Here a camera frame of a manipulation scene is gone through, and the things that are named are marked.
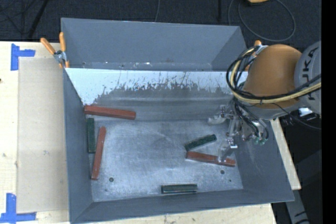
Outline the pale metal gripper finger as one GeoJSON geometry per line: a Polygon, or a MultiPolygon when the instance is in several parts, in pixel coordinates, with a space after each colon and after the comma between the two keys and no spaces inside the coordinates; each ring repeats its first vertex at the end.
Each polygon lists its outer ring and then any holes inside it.
{"type": "Polygon", "coordinates": [[[238,149],[238,145],[234,138],[226,138],[222,141],[218,150],[218,161],[223,163],[224,160],[231,156],[234,150],[238,149]]]}
{"type": "Polygon", "coordinates": [[[218,125],[218,124],[222,124],[227,120],[226,117],[226,112],[221,112],[219,114],[214,115],[211,118],[208,118],[208,124],[209,125],[218,125]]]}

